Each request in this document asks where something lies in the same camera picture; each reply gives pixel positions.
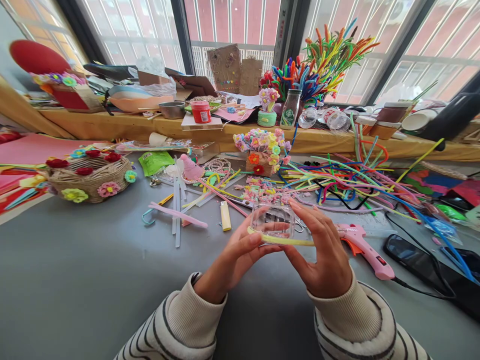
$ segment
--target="person's left hand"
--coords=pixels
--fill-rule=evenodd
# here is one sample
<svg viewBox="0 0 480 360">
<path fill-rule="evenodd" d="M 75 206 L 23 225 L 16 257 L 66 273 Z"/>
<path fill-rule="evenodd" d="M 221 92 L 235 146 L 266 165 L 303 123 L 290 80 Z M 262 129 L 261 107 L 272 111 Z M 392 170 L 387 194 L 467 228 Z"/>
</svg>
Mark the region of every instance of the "person's left hand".
<svg viewBox="0 0 480 360">
<path fill-rule="evenodd" d="M 260 233 L 249 234 L 250 214 L 236 229 L 218 258 L 196 282 L 193 289 L 205 301 L 220 304 L 227 292 L 233 289 L 242 276 L 260 258 L 282 251 L 278 245 L 263 245 Z M 285 223 L 272 223 L 278 229 L 288 227 Z"/>
</svg>

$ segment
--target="red flower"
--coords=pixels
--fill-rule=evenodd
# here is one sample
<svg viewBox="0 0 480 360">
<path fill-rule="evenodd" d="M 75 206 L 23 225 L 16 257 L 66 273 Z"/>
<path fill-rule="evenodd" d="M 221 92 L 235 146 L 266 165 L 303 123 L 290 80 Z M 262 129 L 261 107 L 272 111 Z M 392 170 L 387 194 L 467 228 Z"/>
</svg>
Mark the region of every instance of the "red flower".
<svg viewBox="0 0 480 360">
<path fill-rule="evenodd" d="M 122 157 L 122 155 L 120 155 L 116 152 L 111 152 L 107 156 L 105 156 L 105 160 L 107 160 L 109 163 L 114 163 L 114 162 L 120 160 L 121 157 Z"/>
<path fill-rule="evenodd" d="M 55 169 L 67 168 L 70 165 L 67 160 L 62 160 L 62 159 L 47 160 L 45 161 L 45 164 L 50 168 L 55 168 Z"/>
<path fill-rule="evenodd" d="M 262 165 L 255 165 L 253 167 L 253 173 L 255 175 L 262 175 L 264 173 L 264 167 Z"/>
<path fill-rule="evenodd" d="M 100 150 L 89 150 L 89 151 L 85 151 L 85 154 L 89 157 L 89 158 L 98 158 L 100 156 Z"/>
<path fill-rule="evenodd" d="M 87 175 L 90 175 L 91 173 L 94 172 L 94 168 L 93 167 L 79 167 L 75 173 L 77 173 L 78 175 L 82 175 L 82 176 L 87 176 Z"/>
</svg>

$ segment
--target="person's right hand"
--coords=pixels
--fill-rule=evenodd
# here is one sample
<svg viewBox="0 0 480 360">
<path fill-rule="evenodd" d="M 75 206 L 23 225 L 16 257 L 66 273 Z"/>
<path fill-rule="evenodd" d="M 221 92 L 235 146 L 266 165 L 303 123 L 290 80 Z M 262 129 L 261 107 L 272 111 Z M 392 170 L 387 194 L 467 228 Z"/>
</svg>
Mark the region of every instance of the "person's right hand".
<svg viewBox="0 0 480 360">
<path fill-rule="evenodd" d="M 332 299 L 342 296 L 352 285 L 353 275 L 332 219 L 316 207 L 307 208 L 293 199 L 289 204 L 311 232 L 316 263 L 307 262 L 292 245 L 282 246 L 288 260 L 314 297 Z"/>
</svg>

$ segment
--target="flower vase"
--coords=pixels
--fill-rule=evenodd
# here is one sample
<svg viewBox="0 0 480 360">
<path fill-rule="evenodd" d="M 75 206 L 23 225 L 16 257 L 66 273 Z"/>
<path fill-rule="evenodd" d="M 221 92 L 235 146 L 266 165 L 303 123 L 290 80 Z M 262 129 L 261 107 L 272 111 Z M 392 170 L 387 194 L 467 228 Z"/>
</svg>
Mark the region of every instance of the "flower vase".
<svg viewBox="0 0 480 360">
<path fill-rule="evenodd" d="M 271 128 L 275 126 L 277 122 L 277 113 L 275 111 L 272 112 L 265 112 L 259 111 L 258 112 L 258 120 L 256 123 L 264 128 Z"/>
<path fill-rule="evenodd" d="M 268 157 L 268 154 L 264 152 L 249 150 L 246 157 L 245 170 L 253 172 L 253 175 L 256 176 L 271 177 L 274 166 L 269 164 Z"/>
</svg>

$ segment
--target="yellow lighter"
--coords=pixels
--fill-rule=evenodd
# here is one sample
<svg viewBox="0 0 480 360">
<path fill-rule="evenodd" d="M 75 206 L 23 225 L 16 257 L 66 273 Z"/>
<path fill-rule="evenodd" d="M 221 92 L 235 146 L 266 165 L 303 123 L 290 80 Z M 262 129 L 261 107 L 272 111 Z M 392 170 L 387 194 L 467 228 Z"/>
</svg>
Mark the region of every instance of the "yellow lighter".
<svg viewBox="0 0 480 360">
<path fill-rule="evenodd" d="M 231 230 L 232 224 L 230 223 L 229 204 L 226 201 L 222 201 L 220 203 L 220 214 L 221 214 L 221 227 L 223 231 Z"/>
</svg>

